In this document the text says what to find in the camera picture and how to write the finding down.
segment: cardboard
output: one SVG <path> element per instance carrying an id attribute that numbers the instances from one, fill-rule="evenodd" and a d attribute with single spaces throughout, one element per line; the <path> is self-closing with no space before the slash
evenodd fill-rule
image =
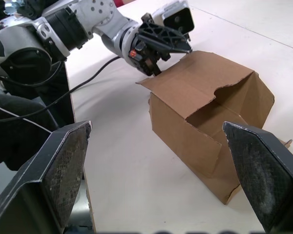
<path id="1" fill-rule="evenodd" d="M 153 131 L 227 204 L 240 186 L 222 124 L 262 128 L 273 94 L 255 71 L 202 51 L 139 84 L 152 91 Z"/>

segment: black cable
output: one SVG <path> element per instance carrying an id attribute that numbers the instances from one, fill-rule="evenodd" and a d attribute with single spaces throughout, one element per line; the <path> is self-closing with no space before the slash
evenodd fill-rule
<path id="1" fill-rule="evenodd" d="M 20 117 L 13 117 L 13 118 L 4 118 L 4 119 L 0 119 L 0 123 L 6 123 L 6 122 L 10 122 L 13 120 L 18 120 L 18 119 L 23 119 L 23 118 L 28 118 L 28 117 L 32 117 L 35 115 L 38 115 L 46 110 L 48 110 L 50 107 L 54 106 L 55 104 L 57 104 L 59 101 L 61 101 L 64 97 L 66 97 L 67 95 L 70 95 L 71 93 L 73 93 L 75 90 L 79 89 L 80 87 L 82 87 L 83 85 L 89 83 L 90 81 L 92 81 L 104 68 L 106 68 L 110 63 L 112 63 L 113 61 L 119 59 L 120 57 L 115 57 L 112 58 L 111 60 L 109 60 L 106 64 L 104 64 L 97 72 L 96 74 L 94 74 L 91 78 L 89 78 L 88 80 L 84 81 L 83 83 L 77 85 L 75 88 L 71 89 L 70 91 L 68 91 L 67 93 L 63 94 L 60 98 L 58 98 L 57 100 L 55 100 L 54 102 L 52 102 L 50 105 L 44 107 L 43 109 L 33 112 L 31 114 L 27 114 L 24 116 L 20 116 Z"/>
<path id="2" fill-rule="evenodd" d="M 60 72 L 60 70 L 62 69 L 63 65 L 64 65 L 64 62 L 60 62 L 58 67 L 57 67 L 57 69 L 55 70 L 55 72 L 48 79 L 46 79 L 45 81 L 40 82 L 40 83 L 22 84 L 22 83 L 19 83 L 17 81 L 14 81 L 12 79 L 3 78 L 3 77 L 0 77 L 0 80 L 5 81 L 5 82 L 10 83 L 10 84 L 14 84 L 16 86 L 20 86 L 20 87 L 36 88 L 36 87 L 42 86 L 42 85 L 48 83 L 50 80 L 52 80 Z"/>

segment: box flap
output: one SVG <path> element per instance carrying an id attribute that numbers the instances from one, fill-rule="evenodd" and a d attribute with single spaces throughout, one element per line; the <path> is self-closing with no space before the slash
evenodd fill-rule
<path id="1" fill-rule="evenodd" d="M 216 54 L 195 51 L 141 84 L 186 118 L 210 103 L 215 98 L 215 90 L 234 85 L 252 72 Z"/>

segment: white table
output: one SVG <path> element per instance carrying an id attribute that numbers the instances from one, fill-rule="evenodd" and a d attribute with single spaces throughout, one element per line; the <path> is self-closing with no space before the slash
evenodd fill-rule
<path id="1" fill-rule="evenodd" d="M 145 12 L 152 13 L 166 2 L 137 0 L 120 11 L 139 20 Z M 190 34 L 194 50 L 214 52 L 257 71 L 276 100 L 264 129 L 280 139 L 293 139 L 293 48 L 285 45 L 293 38 L 279 43 L 280 38 L 268 38 L 271 28 L 265 35 L 263 25 L 261 32 L 257 32 L 256 25 L 252 32 L 241 21 L 230 22 L 235 14 L 241 15 L 240 11 L 248 9 L 226 11 L 234 0 L 227 1 L 228 7 L 222 11 L 221 7 L 217 9 L 226 12 L 223 17 L 230 19 L 214 16 L 219 0 L 209 1 L 215 5 L 206 3 L 204 11 L 199 9 L 200 3 L 207 1 L 189 2 L 195 21 L 195 30 Z M 270 8 L 266 4 L 263 7 L 269 17 Z M 255 17 L 248 16 L 244 22 Z M 73 51 L 66 63 L 70 87 L 88 79 L 112 57 L 99 37 Z M 168 62 L 161 62 L 160 67 L 168 68 L 180 57 L 174 55 Z M 261 231 L 243 192 L 228 206 L 222 205 L 152 132 L 149 91 L 135 84 L 144 78 L 125 61 L 118 60 L 72 94 L 76 120 L 89 119 L 93 123 L 84 168 L 97 231 Z"/>

